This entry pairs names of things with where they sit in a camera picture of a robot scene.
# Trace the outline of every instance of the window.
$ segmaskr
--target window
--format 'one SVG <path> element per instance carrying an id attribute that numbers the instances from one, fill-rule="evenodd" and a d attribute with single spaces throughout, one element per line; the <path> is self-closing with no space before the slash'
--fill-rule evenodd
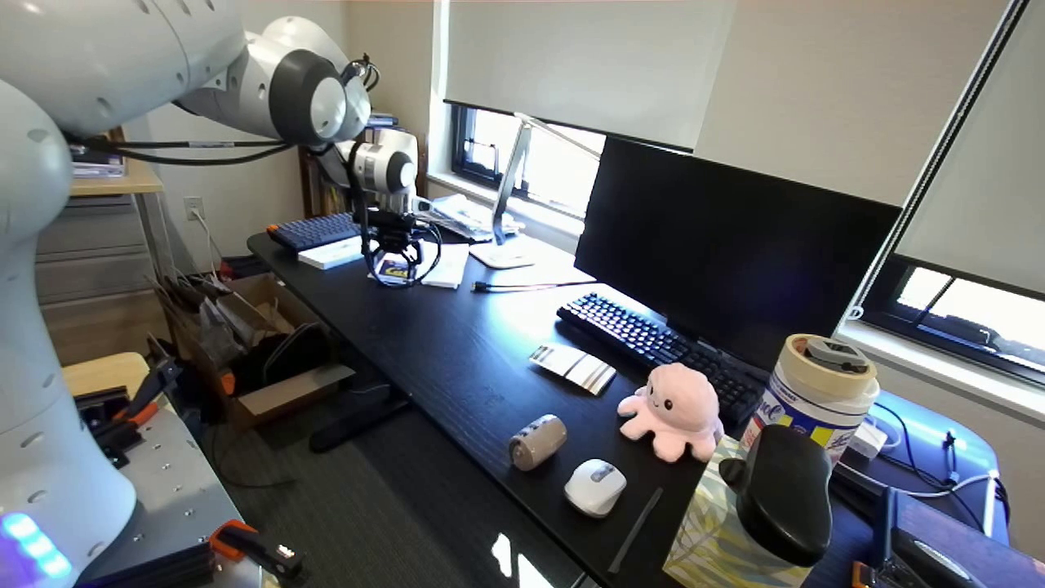
<path id="1" fill-rule="evenodd" d="M 866 321 L 890 334 L 1045 381 L 1045 301 L 894 253 Z"/>
<path id="2" fill-rule="evenodd" d="M 514 155 L 518 121 L 514 115 L 455 103 L 452 125 L 452 169 L 469 184 L 496 190 Z M 602 142 L 604 132 L 590 130 L 558 125 L 549 125 L 549 130 L 533 128 L 514 194 L 582 219 L 598 174 L 593 154 L 602 154 Z"/>

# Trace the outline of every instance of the pink octopus plush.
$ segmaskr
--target pink octopus plush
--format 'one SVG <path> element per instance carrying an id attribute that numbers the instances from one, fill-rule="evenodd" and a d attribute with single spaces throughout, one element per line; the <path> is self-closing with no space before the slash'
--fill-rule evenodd
<path id="1" fill-rule="evenodd" d="M 627 418 L 619 435 L 630 439 L 652 430 L 652 452 L 665 464 L 677 464 L 685 443 L 693 456 L 710 461 L 721 430 L 711 381 L 682 363 L 656 364 L 645 384 L 618 405 L 618 414 Z"/>

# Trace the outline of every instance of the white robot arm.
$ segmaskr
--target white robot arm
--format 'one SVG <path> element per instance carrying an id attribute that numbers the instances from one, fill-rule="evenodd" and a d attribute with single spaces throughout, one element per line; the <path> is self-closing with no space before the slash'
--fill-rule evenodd
<path id="1" fill-rule="evenodd" d="M 82 426 L 35 301 L 35 235 L 73 138 L 161 103 L 304 145 L 357 140 L 362 72 L 308 18 L 246 32 L 233 0 L 0 0 L 0 585 L 73 585 L 135 512 Z"/>

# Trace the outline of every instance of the gray carpet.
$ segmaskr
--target gray carpet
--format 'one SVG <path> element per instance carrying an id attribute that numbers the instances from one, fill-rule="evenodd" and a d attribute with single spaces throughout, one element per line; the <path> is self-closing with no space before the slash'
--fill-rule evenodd
<path id="1" fill-rule="evenodd" d="M 491 546 L 506 532 L 551 585 L 579 568 L 415 408 L 311 452 L 311 430 L 367 396 L 331 393 L 258 426 L 202 426 L 242 515 L 304 554 L 283 585 L 517 585 Z"/>

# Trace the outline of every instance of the black desk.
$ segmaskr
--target black desk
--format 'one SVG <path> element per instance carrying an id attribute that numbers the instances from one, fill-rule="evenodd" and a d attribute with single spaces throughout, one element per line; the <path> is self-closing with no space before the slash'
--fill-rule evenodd
<path id="1" fill-rule="evenodd" d="M 590 398 L 528 364 L 528 352 L 540 344 L 564 344 L 554 334 L 554 309 L 593 284 L 469 295 L 477 278 L 491 278 L 482 265 L 469 260 L 467 282 L 456 289 L 394 289 L 370 282 L 362 260 L 313 272 L 298 265 L 269 235 L 254 235 L 248 246 L 372 368 L 460 443 L 590 579 L 602 585 L 674 585 L 661 564 L 702 464 L 693 456 L 661 464 L 650 443 L 619 436 L 618 402 L 643 381 L 643 371 L 619 368 L 604 396 Z M 568 423 L 568 443 L 533 473 L 514 471 L 509 436 L 549 410 Z M 627 476 L 627 489 L 607 519 L 585 519 L 562 495 L 568 473 L 589 456 L 604 456 Z M 634 538 L 619 570 L 612 573 L 618 547 L 656 489 L 664 489 L 656 510 Z M 845 585 L 848 562 L 872 538 L 872 529 L 857 512 L 834 507 L 834 515 L 831 554 L 805 585 Z"/>

